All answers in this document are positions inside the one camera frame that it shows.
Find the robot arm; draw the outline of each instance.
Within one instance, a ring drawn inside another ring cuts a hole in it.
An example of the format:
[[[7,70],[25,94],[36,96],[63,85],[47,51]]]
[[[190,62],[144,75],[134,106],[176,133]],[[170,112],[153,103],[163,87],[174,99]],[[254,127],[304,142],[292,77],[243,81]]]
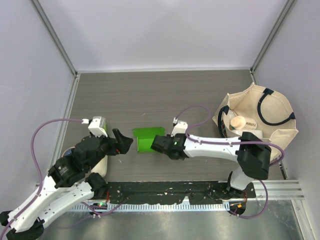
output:
[[[16,209],[0,214],[3,226],[14,220],[6,235],[9,240],[35,240],[44,228],[74,205],[105,194],[107,184],[98,173],[91,173],[78,186],[74,184],[85,178],[85,174],[105,156],[126,154],[133,139],[123,136],[118,129],[112,130],[115,138],[108,136],[104,117],[94,117],[88,123],[90,136],[84,137],[70,155],[59,158],[49,169],[35,201],[15,219],[16,214],[35,197],[38,189]]]
[[[172,133],[167,136],[157,135],[154,138],[151,148],[159,153],[166,154],[172,160],[184,160],[185,158],[193,157],[213,157],[228,159],[239,163],[240,167],[229,175],[229,191],[244,191],[253,179],[268,179],[271,155],[269,146],[231,144],[261,141],[252,133],[244,132],[241,137],[231,138],[209,138],[190,135],[189,137],[192,139],[190,140],[186,136],[187,128],[188,124],[186,122],[174,122]]]

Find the bottle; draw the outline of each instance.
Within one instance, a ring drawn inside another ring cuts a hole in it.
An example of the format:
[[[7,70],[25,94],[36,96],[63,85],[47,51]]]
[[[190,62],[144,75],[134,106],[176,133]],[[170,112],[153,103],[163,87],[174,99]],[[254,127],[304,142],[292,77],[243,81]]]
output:
[[[231,119],[230,125],[236,130],[254,130],[257,128],[257,122],[253,118],[236,116]]]
[[[232,130],[232,132],[234,132],[235,134],[238,134],[239,136],[242,136],[243,132],[250,132],[260,139],[262,139],[264,137],[261,130],[252,130],[252,129],[251,130],[250,129],[236,130],[235,129],[235,130]]]
[[[231,109],[229,109],[228,115],[229,115],[230,120],[237,116],[236,113],[234,111],[232,111]]]

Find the black mounting plate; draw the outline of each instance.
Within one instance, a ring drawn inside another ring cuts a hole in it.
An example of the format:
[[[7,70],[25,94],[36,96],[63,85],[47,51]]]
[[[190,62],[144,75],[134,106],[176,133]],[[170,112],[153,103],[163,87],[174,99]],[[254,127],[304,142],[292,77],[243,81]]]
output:
[[[112,204],[180,204],[187,196],[191,205],[221,204],[223,200],[243,199],[244,192],[227,191],[221,181],[136,181],[108,182]],[[245,189],[247,198],[255,198],[253,183]]]

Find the black bag handle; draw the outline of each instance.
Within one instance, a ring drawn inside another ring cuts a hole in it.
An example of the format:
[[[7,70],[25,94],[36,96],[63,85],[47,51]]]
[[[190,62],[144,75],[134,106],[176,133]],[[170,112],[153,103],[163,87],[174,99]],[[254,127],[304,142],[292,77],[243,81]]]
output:
[[[259,102],[258,102],[258,109],[257,109],[257,110],[258,110],[258,114],[259,114],[259,117],[260,117],[261,121],[262,121],[264,124],[267,124],[267,125],[269,125],[269,126],[279,126],[279,125],[282,125],[282,124],[285,124],[285,123],[289,122],[291,119],[296,119],[295,114],[292,112],[287,119],[285,119],[285,120],[283,120],[283,121],[281,121],[281,122],[271,123],[271,122],[268,122],[268,121],[265,120],[265,118],[262,116],[262,113],[261,113],[261,104],[262,104],[263,100],[266,98],[267,95],[271,95],[271,94],[273,94],[274,92],[275,92],[275,91],[273,91],[273,90],[271,90],[271,89],[269,89],[269,88],[266,88],[266,89],[263,91],[263,96],[260,98],[260,100],[259,100]]]
[[[222,131],[222,114],[225,113],[225,114],[228,114],[229,112],[229,106],[226,105],[226,106],[223,106],[220,111],[219,111],[219,114],[218,114],[218,129],[219,129],[219,133],[220,133],[220,136],[222,138],[225,138],[226,136],[224,135],[223,131]]]

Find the green object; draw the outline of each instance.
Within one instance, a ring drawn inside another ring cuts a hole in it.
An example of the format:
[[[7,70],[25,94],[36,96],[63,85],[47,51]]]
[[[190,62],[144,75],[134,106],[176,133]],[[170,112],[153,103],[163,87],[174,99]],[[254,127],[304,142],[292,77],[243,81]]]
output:
[[[139,153],[152,153],[155,152],[151,149],[151,145],[156,135],[164,136],[165,129],[161,126],[158,127],[143,127],[135,128],[132,130],[133,135],[137,139]]]
[[[104,124],[103,129],[105,130],[106,133],[108,133],[108,128],[106,123]]]

